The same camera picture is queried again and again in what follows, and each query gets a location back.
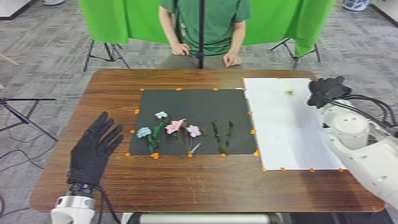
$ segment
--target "robot wrist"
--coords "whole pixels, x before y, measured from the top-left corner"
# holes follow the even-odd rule
[[[65,195],[67,196],[83,196],[83,197],[93,198],[92,189],[93,189],[93,186],[90,186],[88,184],[70,183],[68,191],[67,191]]]

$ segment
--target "black mat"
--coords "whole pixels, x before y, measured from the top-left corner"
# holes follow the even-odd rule
[[[216,121],[221,127],[221,135],[227,135],[228,121],[232,122],[232,136],[227,154],[251,154],[255,151],[255,140],[250,134],[251,123],[248,116],[246,100],[241,90],[147,90],[141,94],[140,113],[134,122],[134,130],[159,124],[154,117],[157,112],[168,114],[170,120],[186,118],[189,125],[205,129],[207,134],[193,140],[193,145],[202,142],[195,154],[220,154],[211,122]],[[159,154],[184,154],[177,138],[159,135]],[[131,154],[147,155],[147,142],[132,135]]]

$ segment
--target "light stand pole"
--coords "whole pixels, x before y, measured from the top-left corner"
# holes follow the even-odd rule
[[[204,17],[205,17],[205,0],[198,0],[198,69],[204,68]]]

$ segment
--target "human arm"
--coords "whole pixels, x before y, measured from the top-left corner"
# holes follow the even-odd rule
[[[227,54],[223,55],[225,68],[241,64],[241,58],[237,56],[241,43],[244,40],[244,21],[232,24],[232,43]]]
[[[170,48],[172,48],[172,54],[173,55],[188,55],[189,54],[189,47],[186,44],[180,44],[177,41],[177,35],[173,31],[173,26],[172,26],[172,17],[170,17],[170,12],[166,9],[159,6],[157,9],[157,17],[159,17],[159,24],[163,27],[163,32],[166,36],[166,40],[170,43]]]

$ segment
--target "white flower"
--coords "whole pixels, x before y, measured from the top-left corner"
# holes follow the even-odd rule
[[[166,118],[166,113],[161,111],[154,114],[156,118],[161,119],[161,118]]]

